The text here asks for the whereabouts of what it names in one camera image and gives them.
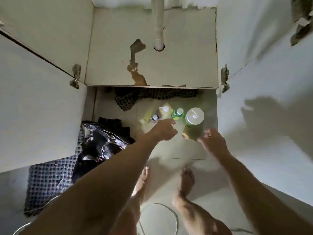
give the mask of leg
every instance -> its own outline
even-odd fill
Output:
[[[231,231],[223,222],[213,218],[205,209],[186,198],[194,184],[192,170],[184,168],[180,187],[173,198],[173,205],[182,214],[189,235],[231,235]]]
[[[143,203],[149,177],[150,170],[148,167],[145,167],[135,186],[136,194],[133,195],[128,201],[128,204],[113,226],[110,235],[137,234],[137,223],[140,218],[140,206]]]

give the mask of hand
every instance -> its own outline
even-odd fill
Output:
[[[173,119],[159,120],[159,122],[150,131],[159,141],[172,139],[178,131],[173,128],[175,121]]]
[[[198,138],[204,149],[214,156],[229,154],[225,138],[215,129],[206,129],[204,136]]]

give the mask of white pipe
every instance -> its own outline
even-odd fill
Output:
[[[151,0],[152,15],[155,21],[156,40],[154,48],[162,51],[164,46],[163,40],[163,23],[164,23],[164,2],[165,0]]]

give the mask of hinge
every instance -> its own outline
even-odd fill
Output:
[[[225,67],[221,69],[221,82],[222,82],[222,85],[224,86],[222,93],[229,90],[229,85],[227,84],[228,75],[229,75],[229,70],[227,68],[227,64],[225,64]]]
[[[73,74],[74,74],[74,80],[70,81],[69,82],[69,85],[76,88],[76,89],[79,89],[79,85],[78,85],[78,80],[80,79],[80,71],[81,71],[81,66],[79,64],[75,64],[73,67],[72,67],[72,71],[73,71]]]

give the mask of green bottle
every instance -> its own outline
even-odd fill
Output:
[[[184,116],[184,110],[182,108],[178,108],[177,110],[173,111],[172,113],[172,119],[173,120],[179,120]]]

